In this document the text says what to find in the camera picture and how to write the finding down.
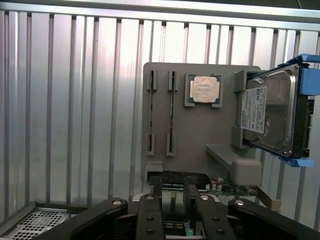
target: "metal frame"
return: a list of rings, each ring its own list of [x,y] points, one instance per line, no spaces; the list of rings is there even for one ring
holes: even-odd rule
[[[320,12],[277,7],[186,4],[167,0],[138,0],[135,3],[107,0],[103,4],[93,1],[18,0],[0,3],[0,10],[320,31]]]

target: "corrugated metal wall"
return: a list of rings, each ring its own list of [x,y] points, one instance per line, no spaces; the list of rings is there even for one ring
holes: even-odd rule
[[[0,222],[29,201],[90,205],[141,192],[143,65],[267,70],[319,52],[316,31],[268,27],[0,11]],[[263,187],[275,195],[274,169]],[[297,188],[291,171],[284,189]],[[296,190],[282,194],[292,198]]]

